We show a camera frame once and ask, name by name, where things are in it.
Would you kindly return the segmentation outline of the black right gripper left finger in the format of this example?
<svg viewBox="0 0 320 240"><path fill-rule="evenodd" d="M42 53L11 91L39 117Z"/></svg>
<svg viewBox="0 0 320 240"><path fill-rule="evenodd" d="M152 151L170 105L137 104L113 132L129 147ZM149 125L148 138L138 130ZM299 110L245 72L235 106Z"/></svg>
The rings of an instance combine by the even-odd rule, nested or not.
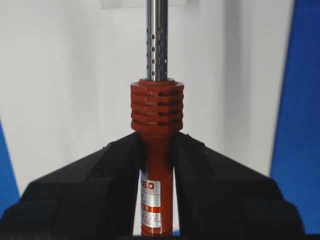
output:
<svg viewBox="0 0 320 240"><path fill-rule="evenodd" d="M140 138L132 133L32 181L0 221L3 240L113 240L133 234Z"/></svg>

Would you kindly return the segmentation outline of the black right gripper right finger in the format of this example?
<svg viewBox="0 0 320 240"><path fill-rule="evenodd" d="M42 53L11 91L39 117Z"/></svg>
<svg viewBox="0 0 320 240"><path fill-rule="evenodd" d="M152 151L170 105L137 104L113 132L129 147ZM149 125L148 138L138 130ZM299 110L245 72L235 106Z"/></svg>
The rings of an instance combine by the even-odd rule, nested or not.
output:
<svg viewBox="0 0 320 240"><path fill-rule="evenodd" d="M173 163L180 234L193 240L302 240L276 182L178 133Z"/></svg>

